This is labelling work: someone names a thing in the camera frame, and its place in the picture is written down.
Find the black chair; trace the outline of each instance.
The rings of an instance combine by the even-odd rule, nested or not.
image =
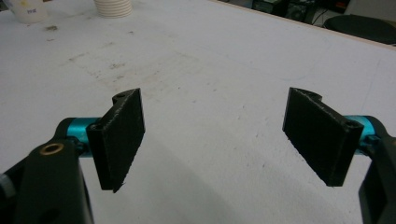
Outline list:
[[[337,16],[327,19],[323,27],[346,35],[396,46],[396,28],[378,19],[354,15]]]

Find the white table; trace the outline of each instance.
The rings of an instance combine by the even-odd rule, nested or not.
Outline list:
[[[147,132],[126,184],[101,191],[81,159],[96,223],[361,223],[370,160],[327,188],[282,132],[289,87],[396,134],[396,51],[216,1],[46,4],[30,26],[0,13],[0,172],[69,117],[101,117],[141,88]],[[57,30],[47,31],[56,26]]]

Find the brass insert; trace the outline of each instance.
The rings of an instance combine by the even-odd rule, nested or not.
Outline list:
[[[58,153],[62,149],[64,149],[64,144],[62,144],[62,143],[53,143],[53,144],[49,144],[49,145],[46,145],[46,146],[42,147],[40,149],[40,154],[43,155],[43,156],[49,156],[49,155],[53,155],[55,153]]]

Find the white tabletop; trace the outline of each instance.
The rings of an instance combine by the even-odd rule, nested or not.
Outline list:
[[[355,156],[327,188],[282,132],[289,87],[396,134],[396,51],[216,1],[47,3],[26,25],[0,13],[0,172],[64,118],[101,117],[141,88],[147,132],[126,184],[101,191],[81,159],[96,223],[361,223]],[[47,30],[56,26],[57,30]]]

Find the table surface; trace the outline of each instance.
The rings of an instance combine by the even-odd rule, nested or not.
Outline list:
[[[26,25],[0,13],[0,171],[70,117],[101,117],[141,88],[147,132],[125,185],[101,191],[80,159],[96,223],[361,223],[355,156],[327,188],[282,132],[289,87],[396,134],[396,51],[216,1],[47,3]]]

